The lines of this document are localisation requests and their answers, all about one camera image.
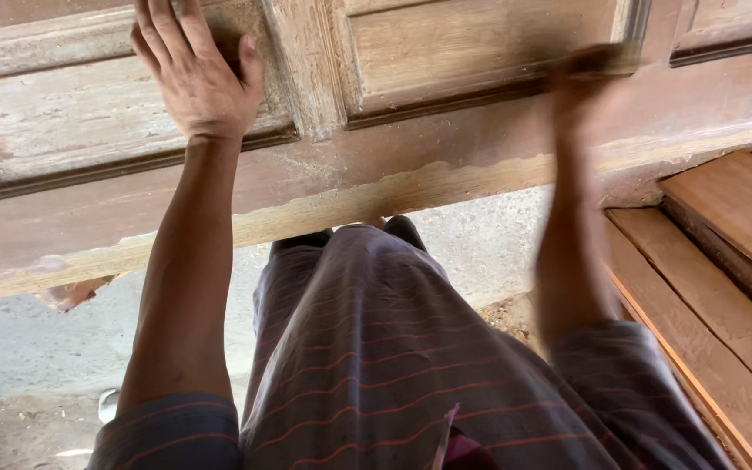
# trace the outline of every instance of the purple striped cloth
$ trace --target purple striped cloth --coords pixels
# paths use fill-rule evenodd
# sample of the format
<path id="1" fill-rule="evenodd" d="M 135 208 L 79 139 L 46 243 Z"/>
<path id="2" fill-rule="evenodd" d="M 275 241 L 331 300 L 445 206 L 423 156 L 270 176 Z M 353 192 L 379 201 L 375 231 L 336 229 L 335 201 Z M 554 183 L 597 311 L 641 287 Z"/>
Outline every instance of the purple striped cloth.
<path id="1" fill-rule="evenodd" d="M 370 226 L 277 253 L 255 308 L 239 433 L 221 399 L 168 396 L 107 425 L 90 468 L 731 468 L 646 329 L 574 332 L 551 367 Z"/>

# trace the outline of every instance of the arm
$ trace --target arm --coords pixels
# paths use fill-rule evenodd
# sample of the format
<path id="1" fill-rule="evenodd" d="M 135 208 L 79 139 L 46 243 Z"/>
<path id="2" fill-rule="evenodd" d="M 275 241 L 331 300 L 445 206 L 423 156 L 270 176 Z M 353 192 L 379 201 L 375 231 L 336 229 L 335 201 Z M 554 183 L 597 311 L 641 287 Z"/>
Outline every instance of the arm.
<path id="1" fill-rule="evenodd" d="M 160 396 L 231 399 L 223 326 L 232 269 L 231 200 L 242 137 L 262 98 L 254 39 L 238 78 L 214 46 L 199 0 L 135 0 L 135 52 L 188 137 L 179 186 L 155 238 L 118 413 Z"/>
<path id="2" fill-rule="evenodd" d="M 580 326 L 620 318 L 601 266 L 608 246 L 581 131 L 590 101 L 610 78 L 577 77 L 571 70 L 572 64 L 595 50 L 577 53 L 560 67 L 554 80 L 557 180 L 536 263 L 538 333 L 546 344 Z"/>

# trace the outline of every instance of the forearm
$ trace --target forearm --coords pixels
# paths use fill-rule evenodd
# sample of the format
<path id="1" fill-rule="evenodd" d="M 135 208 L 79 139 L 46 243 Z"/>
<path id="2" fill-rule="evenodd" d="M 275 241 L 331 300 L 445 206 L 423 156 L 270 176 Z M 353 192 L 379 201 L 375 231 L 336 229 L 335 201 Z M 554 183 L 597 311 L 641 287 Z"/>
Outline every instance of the forearm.
<path id="1" fill-rule="evenodd" d="M 223 348 L 204 351 L 223 342 L 239 150 L 238 141 L 188 144 L 153 244 L 119 408 L 181 391 L 231 396 Z"/>
<path id="2" fill-rule="evenodd" d="M 546 343 L 580 326 L 618 318 L 601 261 L 601 213 L 576 126 L 557 125 L 557 183 L 537 260 L 537 323 Z"/>

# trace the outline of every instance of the concrete floor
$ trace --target concrete floor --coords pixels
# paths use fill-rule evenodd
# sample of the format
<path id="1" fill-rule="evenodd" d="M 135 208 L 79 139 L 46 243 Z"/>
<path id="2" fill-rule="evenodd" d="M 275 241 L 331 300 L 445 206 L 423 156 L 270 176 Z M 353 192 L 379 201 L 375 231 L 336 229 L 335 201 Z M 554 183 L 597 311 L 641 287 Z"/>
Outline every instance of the concrete floor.
<path id="1" fill-rule="evenodd" d="M 475 308 L 530 290 L 530 266 L 549 187 L 536 187 L 410 214 L 454 287 Z M 234 250 L 225 351 L 242 409 L 252 363 L 252 293 L 268 244 Z M 58 314 L 34 295 L 0 299 L 0 399 L 87 394 L 119 386 L 130 357 L 144 270 Z"/>

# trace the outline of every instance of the hand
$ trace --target hand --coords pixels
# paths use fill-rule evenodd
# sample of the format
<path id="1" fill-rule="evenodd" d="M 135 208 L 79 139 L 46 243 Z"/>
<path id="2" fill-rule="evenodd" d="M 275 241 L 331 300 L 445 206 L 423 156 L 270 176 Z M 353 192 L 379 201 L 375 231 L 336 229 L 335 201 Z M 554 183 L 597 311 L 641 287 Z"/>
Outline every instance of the hand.
<path id="1" fill-rule="evenodd" d="M 553 124 L 559 130 L 578 131 L 591 104 L 617 77 L 611 71 L 621 46 L 598 44 L 563 59 L 552 77 Z"/>
<path id="2" fill-rule="evenodd" d="M 132 47 L 161 88 L 167 114 L 188 138 L 242 141 L 262 98 L 256 39 L 240 38 L 240 77 L 214 45 L 199 0 L 134 0 Z"/>

